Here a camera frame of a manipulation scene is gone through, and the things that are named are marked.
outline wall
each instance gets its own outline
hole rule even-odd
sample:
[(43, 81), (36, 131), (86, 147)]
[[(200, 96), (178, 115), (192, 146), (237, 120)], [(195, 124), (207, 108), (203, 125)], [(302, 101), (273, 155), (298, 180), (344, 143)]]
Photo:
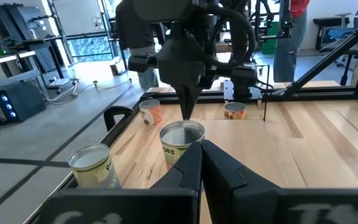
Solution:
[(331, 17), (336, 14), (352, 13), (351, 24), (353, 27), (353, 17), (358, 10), (358, 0), (310, 0), (308, 6), (308, 23), (305, 39), (301, 45), (302, 49), (313, 49), (316, 43), (318, 27), (313, 23), (314, 18)]
[(66, 35), (100, 31), (93, 22), (100, 16), (96, 0), (59, 0), (55, 6)]

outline can label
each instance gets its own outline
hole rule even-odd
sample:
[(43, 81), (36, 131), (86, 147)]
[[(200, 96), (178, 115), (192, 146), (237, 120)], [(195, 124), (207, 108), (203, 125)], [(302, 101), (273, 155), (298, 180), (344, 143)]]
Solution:
[(111, 158), (90, 170), (74, 170), (75, 179), (81, 188), (120, 188)]
[(185, 153), (187, 147), (177, 148), (166, 144), (162, 144), (162, 149), (164, 150), (165, 160), (167, 164), (170, 165), (169, 167), (171, 167), (177, 162), (177, 160), (179, 160), (181, 155)]
[(229, 111), (225, 110), (224, 112), (225, 119), (245, 119), (246, 118), (246, 111)]
[(150, 109), (141, 108), (140, 113), (146, 125), (158, 124), (162, 120), (160, 105)]

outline tin can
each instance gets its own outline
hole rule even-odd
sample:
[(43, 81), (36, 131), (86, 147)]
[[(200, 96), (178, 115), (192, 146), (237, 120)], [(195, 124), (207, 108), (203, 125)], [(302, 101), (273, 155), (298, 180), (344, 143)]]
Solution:
[(158, 100), (146, 100), (139, 105), (140, 113), (146, 125), (158, 124), (162, 120), (160, 102)]
[(243, 103), (226, 103), (224, 106), (224, 119), (245, 119), (246, 105)]
[(77, 150), (68, 158), (68, 165), (73, 169), (80, 188), (121, 188), (109, 148), (104, 144), (92, 144)]
[(204, 127), (195, 121), (177, 121), (162, 128), (160, 140), (168, 169), (179, 160), (191, 143), (204, 138)]

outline light wood surface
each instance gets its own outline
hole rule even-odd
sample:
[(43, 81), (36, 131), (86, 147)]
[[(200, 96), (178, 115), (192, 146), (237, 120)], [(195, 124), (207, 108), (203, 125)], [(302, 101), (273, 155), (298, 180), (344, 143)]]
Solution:
[[(219, 91), (223, 90), (223, 81), (222, 80), (216, 80), (212, 87), (209, 90), (204, 91)], [(286, 88), (290, 83), (274, 83), (274, 88)], [(331, 87), (331, 86), (340, 86), (335, 81), (313, 81), (306, 83), (303, 88), (311, 88), (311, 87)], [(172, 87), (154, 87), (150, 88), (149, 91), (157, 91), (159, 93), (174, 93), (175, 90)]]
[[(146, 126), (138, 114), (111, 146), (124, 188), (148, 188), (167, 167), (158, 138), (181, 120), (178, 105), (162, 105), (163, 121)], [(310, 101), (247, 105), (245, 120), (223, 120), (223, 105), (196, 105), (191, 117), (206, 138), (262, 177), (284, 188), (358, 188), (358, 101)], [(211, 223), (205, 195), (201, 223)]]

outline concrete floor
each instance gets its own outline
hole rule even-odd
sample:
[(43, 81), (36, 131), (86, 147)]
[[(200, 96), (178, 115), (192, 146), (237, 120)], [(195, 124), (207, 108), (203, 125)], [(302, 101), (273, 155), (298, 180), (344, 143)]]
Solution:
[[(321, 59), (319, 55), (300, 57), (296, 78)], [(257, 61), (272, 64), (273, 59), (258, 56)], [(316, 80), (339, 82), (343, 71), (343, 68), (331, 65)], [(69, 174), (69, 168), (56, 166), (65, 164), (73, 151), (98, 142), (107, 132), (103, 117), (99, 117), (77, 137), (73, 137), (84, 125), (125, 91), (114, 105), (132, 107), (143, 94), (136, 74), (113, 78), (104, 62), (77, 64), (67, 72), (74, 73), (80, 79), (80, 90), (92, 84), (93, 80), (98, 80), (101, 86), (111, 86), (125, 82), (129, 77), (133, 78), (134, 86), (129, 89), (131, 84), (125, 83), (103, 91), (89, 86), (77, 99), (67, 104), (48, 105), (47, 110), (24, 123), (0, 127), (0, 223), (22, 223)]]

